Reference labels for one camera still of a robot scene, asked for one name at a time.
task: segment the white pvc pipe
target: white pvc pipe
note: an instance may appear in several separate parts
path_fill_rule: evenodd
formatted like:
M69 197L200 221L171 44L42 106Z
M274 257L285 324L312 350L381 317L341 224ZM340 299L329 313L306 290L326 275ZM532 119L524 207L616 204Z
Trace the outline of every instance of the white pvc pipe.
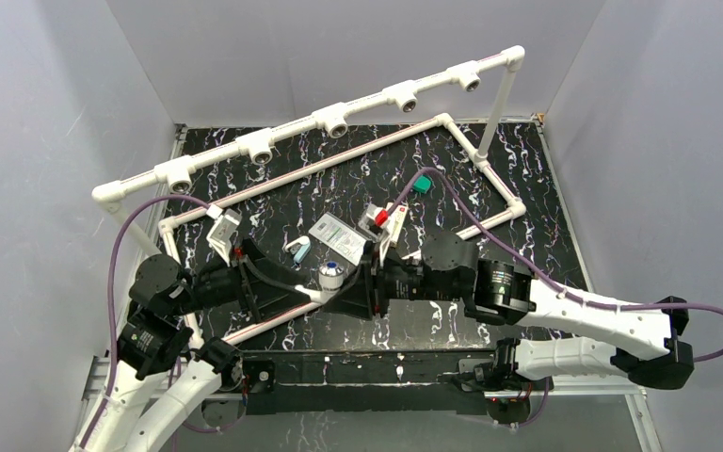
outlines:
M308 116L297 121L287 122L278 127L273 127L273 137L294 137L295 135L312 130L315 127L317 127L317 121L311 116Z
M497 133L497 126L500 124L500 118L503 117L503 111L506 109L506 102L508 102L508 94L511 92L511 86L514 85L516 76L516 72L506 70L503 79L500 80L500 88L497 89L497 97L494 99L494 106L491 108L491 115L487 121L486 129L484 129L484 136L481 138L480 146L478 146L481 157L486 158L489 153L491 141L494 139L494 134Z
M433 127L436 127L438 125L440 125L440 122L436 118L432 118L428 121L420 122L419 124L412 125L411 127L407 127L403 130L399 130L386 137L374 139L373 141L364 143L361 146L358 146L356 148L353 148L353 149L350 149L343 153L338 153L329 158L320 160L317 163L312 163L311 165L307 165L301 169L296 169L295 171L288 172L288 173L284 174L283 176L279 176L275 179L271 179L271 180L261 183L257 186L253 186L251 188L246 188L245 190L234 193L231 196L227 196L223 199L212 202L212 204L216 204L218 207L225 209L226 207L237 204L238 202L242 202L242 201L248 200L250 198L253 198L254 196L261 195L262 193L266 193L267 191L270 191L274 188L284 186L284 185L289 184L298 179L302 179L308 175L315 174L321 170L325 170L326 168L330 168L335 165L339 165L340 163L346 162L346 161L356 158L360 155L364 155L366 153L371 153L372 151L383 148L384 146L392 144L403 138L411 137L413 135L419 134L419 133L429 130ZM199 207L197 209L192 209L188 212L184 212L183 214L175 217L175 220L173 221L173 224L171 226L178 227L189 221L193 221L195 219L201 218L204 215L206 215L206 209L204 209L203 207Z
M509 207L517 200L517 196L514 195L514 193L511 193L511 190L508 189L506 183L504 183L503 179L501 179L500 176L498 176L497 173L494 172L494 169L489 163L486 164L486 166L481 170L481 172L483 172L484 176L489 179L489 182L491 182L491 184L494 186L494 189L496 189L497 192L500 193L500 196L506 199L506 203Z
M120 188L125 193L134 193L135 191L139 191L146 186L156 185L158 182L159 181L156 180L156 175L153 174L153 171L151 170L145 171L142 174L138 174L137 176L131 177L124 181L120 181Z
M129 218L128 212L126 212L126 209L122 205L118 207L118 210L112 212L111 215L118 223L118 226L122 226L122 224ZM143 231L136 222L132 221L132 224L129 225L129 229L126 232L135 239L143 252L149 256L159 254L159 249L156 247L156 244L153 243L153 240L145 234L145 231Z
M498 224L503 224L506 221L509 221L511 219L514 219L514 214L510 210L505 210L494 217L489 217L483 221L481 221L481 224L484 225L485 228L491 229ZM464 240L470 239L475 237L476 235L481 234L481 230L478 229L477 226L470 226L469 228L462 229L461 231L458 231L456 235L463 238Z
M517 63L516 67L518 67L519 64L522 62L524 52L524 49L519 45L509 47L508 49L505 49L497 55L489 56L487 58L478 60L475 72L481 73L483 71L488 71L498 66L511 65L515 62ZM506 71L503 80L500 83L500 88L497 91L497 99L495 99L491 115L491 118L494 118L495 126L496 122L500 120L500 117L503 114L503 109L506 106L508 92L511 90L511 85L514 81L515 72L516 70L511 71L510 69ZM427 77L423 77L413 84L414 92L412 94L416 94L417 92L426 89L432 89L440 85L450 83L451 80L453 80L453 75L449 73L448 70L442 71L441 73L435 73ZM387 89L376 94L371 94L369 96L345 103L346 110L343 116L347 117L348 115L358 113L363 110L391 103L390 96L385 94L386 91ZM490 124L487 127L488 131L492 123L491 118ZM273 133L268 144L270 146L273 146L277 141L293 137L307 130L314 129L318 125L319 119L315 118L313 115L294 121L289 121L272 129ZM486 132L484 133L484 139L487 139ZM488 138L488 141L482 141L482 143L486 143L487 145L489 145L491 143L491 137ZM216 162L238 156L239 154L241 154L239 150L239 145L236 141L232 141L231 143L218 146L209 151L193 155L190 160L192 165L187 169L189 173L192 173L197 169L213 165ZM137 191L143 187L151 186L155 183L166 182L159 180L160 177L162 177L161 174L155 174L154 171L147 171L125 181L115 181L116 183L104 184L102 186L99 186L96 190L94 190L93 197L96 198L96 201L98 202L118 201L124 198L129 193Z
M478 170L481 171L487 179L489 179L491 184L494 186L494 189L497 190L500 196L506 200L506 204L509 206L513 204L514 201L517 200L517 197L514 196L514 193L512 193L511 190L508 189L497 173L494 172L494 169L492 169L486 157L481 158L477 155L478 150L475 146L473 146L473 143L467 139L464 133L461 132L461 129L459 129L455 123L447 122L444 126L450 131L450 134L453 135L461 147L464 148L464 151L467 152L467 155L469 155L470 160L473 162L475 167L478 168Z
M240 154L239 145L236 141L232 141L229 144L217 146L216 148L210 149L204 153L198 153L192 156L192 166L197 170L209 165L214 165L217 162L228 160L233 157L237 157Z
M386 105L387 101L387 96L380 92L370 94L367 97L362 97L360 99L356 99L355 101L348 102L347 114L352 115L354 113L359 113L360 111L369 110L370 108Z
M176 239L173 236L173 231L165 231L165 233L162 234L162 242L165 244L165 252L168 256L172 257L176 262L181 264L182 259L179 257L179 251L176 249ZM192 330L192 336L189 338L189 347L203 347L201 327L198 325L198 318L195 316L195 313L184 315L184 319L185 325Z
M246 341L251 337L262 334L263 332L276 328L279 325L292 320L293 318L305 315L311 311L314 311L315 309L322 307L324 304L326 304L326 302L329 300L329 296L331 295L331 293L307 289L301 285L296 286L296 289L303 292L304 294L309 295L309 297L312 299L312 302L298 306L297 308L293 308L281 315L267 320L266 322L249 325L242 330L235 331L224 337L223 341L232 346L236 346L237 344Z

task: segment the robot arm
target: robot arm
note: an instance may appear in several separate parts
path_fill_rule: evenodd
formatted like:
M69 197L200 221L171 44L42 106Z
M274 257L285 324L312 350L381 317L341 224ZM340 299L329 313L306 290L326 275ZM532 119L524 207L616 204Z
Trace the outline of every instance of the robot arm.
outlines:
M227 266L217 262L197 277L167 256L148 258L130 290L136 308L120 335L118 384L86 450L159 450L206 397L242 378L241 359L233 346L320 307L369 319L386 315L390 299L459 299L464 314L481 323L540 326L584 336L498 342L493 360L469 371L459 369L459 376L466 378L462 384L487 392L583 374L619 375L653 388L677 389L694 369L691 347L678 340L687 322L685 311L638 313L582 306L559 297L556 289L529 272L479 259L475 243L450 233L429 237L421 249L422 261L403 260L378 245L368 242L359 265L347 276L321 273L323 291L304 288L297 274L270 262L248 240ZM571 287L564 290L587 300L634 304ZM182 377L142 414L192 332L179 329L175 316L233 300L256 323L207 342ZM528 412L505 419L521 422ZM72 450L81 449L74 444Z
M606 311L565 297L621 308L637 303L572 287L562 292L530 272L505 262L478 258L475 243L454 234L430 236L422 261L385 256L368 243L359 266L324 308L372 318L386 315L391 299L460 300L464 314L490 325L538 326L582 337L555 341L500 341L497 356L474 375L492 391L515 381L555 375L620 375L656 389L683 387L694 370L691 346L679 340L688 322L684 310ZM685 303L669 298L660 303Z

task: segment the zip tie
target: zip tie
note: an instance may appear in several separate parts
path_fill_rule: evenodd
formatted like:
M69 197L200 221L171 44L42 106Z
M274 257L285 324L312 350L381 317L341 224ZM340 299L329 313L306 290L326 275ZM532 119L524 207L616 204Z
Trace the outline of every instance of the zip tie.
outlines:
M109 402L110 405L114 405L114 406L118 407L117 410L119 410L121 407L126 406L126 404L123 403L123 401L113 398L112 395L106 395L106 393L104 393L104 400Z

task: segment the black joint housing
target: black joint housing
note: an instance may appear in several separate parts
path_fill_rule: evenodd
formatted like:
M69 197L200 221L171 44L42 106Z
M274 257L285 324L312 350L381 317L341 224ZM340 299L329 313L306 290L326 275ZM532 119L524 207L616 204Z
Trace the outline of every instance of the black joint housing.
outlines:
M192 335L149 310L140 309L127 321L118 338L118 358L137 371L137 379L173 368Z
M694 351L691 345L676 338L666 339L669 353L653 360L639 360L621 348L611 357L611 364L628 374L638 385L653 389L681 389L694 372Z
M465 314L489 325L514 325L536 310L530 300L531 276L499 261L478 261L474 304Z
M679 299L678 297L666 297L655 304L667 304L667 303L686 303L685 299ZM669 316L669 324L675 330L678 335L683 334L686 325L688 325L688 311L685 309L662 309L662 313Z
M231 266L216 259L199 271L194 284L198 309L238 301L243 312L262 323L309 302L308 295L295 289L308 277L272 261L249 238L237 249Z
M218 337L213 337L195 352L195 361L205 361L211 364L215 368L214 372L219 374L227 369L231 371L241 356L237 347Z
M129 297L160 317L179 315L193 303L192 277L175 259L155 254L137 268Z

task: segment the green block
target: green block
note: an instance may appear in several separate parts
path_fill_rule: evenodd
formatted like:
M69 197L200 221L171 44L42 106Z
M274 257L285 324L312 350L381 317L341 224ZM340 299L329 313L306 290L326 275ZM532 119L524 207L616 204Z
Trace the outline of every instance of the green block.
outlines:
M425 176L420 176L420 178L417 179L417 182L414 183L414 186L411 189L416 191L417 193L422 193L425 195L430 188L431 180Z

